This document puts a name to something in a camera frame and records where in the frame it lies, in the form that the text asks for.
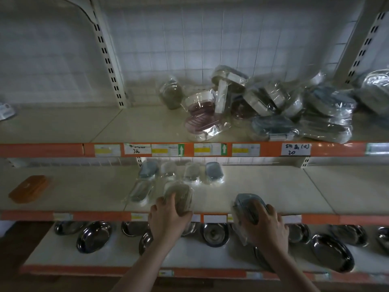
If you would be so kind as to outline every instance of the hand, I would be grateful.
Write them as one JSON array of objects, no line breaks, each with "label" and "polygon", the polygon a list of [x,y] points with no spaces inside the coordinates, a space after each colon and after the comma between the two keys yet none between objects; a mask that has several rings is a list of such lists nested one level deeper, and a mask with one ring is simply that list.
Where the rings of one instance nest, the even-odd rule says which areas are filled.
[{"label": "hand", "polygon": [[284,225],[282,216],[277,214],[272,205],[267,204],[268,213],[259,201],[253,200],[253,203],[258,211],[258,224],[252,224],[245,216],[241,218],[250,242],[263,254],[275,251],[287,254],[289,227]]},{"label": "hand", "polygon": [[166,245],[169,250],[182,235],[188,223],[192,220],[193,212],[178,216],[175,209],[175,193],[165,201],[162,196],[150,208],[148,222],[154,241]]}]

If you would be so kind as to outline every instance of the floor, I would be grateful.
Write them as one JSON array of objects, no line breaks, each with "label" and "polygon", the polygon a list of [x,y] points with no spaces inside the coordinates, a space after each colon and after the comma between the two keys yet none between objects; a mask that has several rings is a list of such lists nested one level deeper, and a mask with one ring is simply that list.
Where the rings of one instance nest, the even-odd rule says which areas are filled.
[{"label": "floor", "polygon": [[[0,238],[1,292],[109,292],[118,278],[20,275],[18,268],[28,258],[51,222],[17,222]],[[350,285],[319,283],[328,292],[387,292],[385,285]],[[285,291],[279,281],[202,280],[159,278],[153,292],[228,292],[228,291]]]}]

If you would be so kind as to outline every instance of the metal bowl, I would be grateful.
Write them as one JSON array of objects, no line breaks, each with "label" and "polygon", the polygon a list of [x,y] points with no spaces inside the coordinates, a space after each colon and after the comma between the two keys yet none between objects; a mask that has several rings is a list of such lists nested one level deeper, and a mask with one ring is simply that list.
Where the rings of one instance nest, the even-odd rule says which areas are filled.
[{"label": "metal bowl", "polygon": [[290,224],[289,225],[289,243],[308,244],[311,240],[311,232],[306,224]]},{"label": "metal bowl", "polygon": [[151,231],[146,231],[142,238],[139,241],[139,255],[142,255],[146,248],[150,246],[151,242],[153,241],[153,235]]},{"label": "metal bowl", "polygon": [[54,232],[57,235],[73,235],[81,231],[86,225],[86,221],[58,221],[54,224]]},{"label": "metal bowl", "polygon": [[129,237],[137,237],[143,235],[149,228],[146,221],[123,221],[121,224],[122,232]]},{"label": "metal bowl", "polygon": [[381,247],[389,253],[389,227],[378,228],[377,241]]},{"label": "metal bowl", "polygon": [[92,253],[108,242],[112,234],[112,226],[108,222],[95,221],[87,226],[78,236],[77,250],[81,253]]},{"label": "metal bowl", "polygon": [[314,255],[324,267],[338,273],[348,273],[355,266],[350,250],[330,235],[314,235],[311,240],[311,247]]},{"label": "metal bowl", "polygon": [[227,223],[203,223],[200,233],[205,243],[210,247],[221,247],[230,238]]},{"label": "metal bowl", "polygon": [[268,272],[271,272],[271,273],[275,273],[275,271],[271,268],[270,264],[267,262],[265,257],[262,255],[260,250],[257,247],[254,247],[253,250],[254,250],[255,258],[257,259],[258,264],[260,265],[260,267],[262,269],[264,269],[265,271],[268,271]]},{"label": "metal bowl", "polygon": [[329,231],[343,244],[357,247],[365,247],[369,244],[366,231],[360,225],[330,225]]},{"label": "metal bowl", "polygon": [[193,234],[196,232],[197,229],[196,222],[190,222],[188,226],[185,228],[184,232],[182,233],[181,237],[185,237],[187,235]]}]

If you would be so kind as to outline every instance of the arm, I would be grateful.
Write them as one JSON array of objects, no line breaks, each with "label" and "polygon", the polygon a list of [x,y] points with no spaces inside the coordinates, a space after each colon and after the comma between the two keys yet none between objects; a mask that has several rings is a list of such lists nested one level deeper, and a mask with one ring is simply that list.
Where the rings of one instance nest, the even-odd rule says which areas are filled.
[{"label": "arm", "polygon": [[289,291],[319,292],[319,289],[301,272],[296,262],[288,255],[289,228],[284,225],[282,216],[274,207],[267,205],[269,213],[258,202],[255,207],[259,222],[253,225],[242,217],[242,226],[250,241],[259,248],[270,266],[277,273],[285,288]]},{"label": "arm", "polygon": [[151,206],[148,217],[153,242],[111,292],[151,291],[163,260],[191,219],[192,212],[178,216],[175,210],[175,194],[172,194],[166,203],[163,197],[159,197],[156,205]]}]

